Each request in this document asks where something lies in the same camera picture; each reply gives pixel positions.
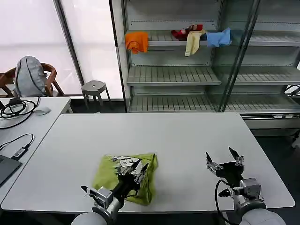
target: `floor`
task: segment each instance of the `floor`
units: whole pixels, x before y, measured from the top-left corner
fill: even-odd
[[[72,100],[72,109],[75,113],[96,113],[99,111],[98,103],[90,103],[87,110],[81,100]],[[110,107],[108,102],[104,102],[101,113],[124,113],[123,102],[113,102]],[[281,179],[292,194],[296,206],[286,209],[273,209],[278,213],[287,225],[297,225],[300,221],[300,151],[291,149],[291,141],[286,137],[258,137],[257,141],[270,159]],[[62,225],[69,225],[74,219],[74,215],[55,214],[54,215]],[[232,213],[229,218],[233,222],[239,222]],[[219,221],[216,213],[185,213],[185,214],[148,214],[148,215],[122,215],[118,217],[117,225],[181,225],[188,222],[189,224],[206,224],[206,225],[223,225]],[[1,225],[41,225],[35,221],[31,215],[26,213],[3,212],[0,217]]]

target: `towel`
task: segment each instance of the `towel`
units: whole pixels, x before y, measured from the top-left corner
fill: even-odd
[[[194,55],[198,49],[200,44],[200,37],[205,33],[204,30],[202,31],[191,31],[187,36],[187,47],[185,56]]]
[[[146,176],[141,182],[141,188],[138,195],[128,197],[126,200],[141,204],[149,205],[155,194],[154,189],[154,171],[158,167],[157,156],[154,153],[131,155],[131,156],[103,156],[99,169],[92,183],[93,188],[98,190],[102,186],[109,190],[113,190],[118,181],[118,172],[121,167],[131,166],[134,162],[141,160],[136,170],[132,174],[138,174],[144,165],[148,164]],[[134,195],[135,191],[131,191],[128,195]]]
[[[230,28],[218,33],[206,33],[207,46],[220,47],[220,45],[230,45]]]
[[[148,51],[148,33],[142,31],[127,33],[125,45],[127,49],[131,49],[133,54],[146,53]]]
[[[201,31],[203,29],[202,24],[192,25],[182,30],[172,30],[172,35],[180,41],[185,41],[188,37],[188,34],[191,31]]]

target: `gray stool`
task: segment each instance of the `gray stool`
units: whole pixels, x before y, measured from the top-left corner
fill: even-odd
[[[81,87],[81,91],[83,94],[84,102],[87,108],[88,106],[88,101],[89,101],[89,95],[93,96],[94,101],[96,101],[96,96],[99,99],[99,104],[100,106],[103,106],[103,101],[101,98],[101,93],[106,90],[107,97],[109,100],[109,103],[111,104],[111,98],[109,97],[108,90],[106,87],[106,84],[101,81],[89,81],[85,85]]]

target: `computer mouse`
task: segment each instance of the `computer mouse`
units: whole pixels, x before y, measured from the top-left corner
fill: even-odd
[[[51,111],[50,108],[46,107],[46,106],[42,106],[39,107],[38,109],[36,109],[35,111],[33,111],[36,115],[38,116],[42,116],[42,115],[46,115],[47,113],[49,113]]]

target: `gray backpack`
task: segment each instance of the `gray backpack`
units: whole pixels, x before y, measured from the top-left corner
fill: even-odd
[[[18,62],[15,70],[15,92],[19,97],[44,97],[45,74],[42,64],[32,56],[25,56]]]

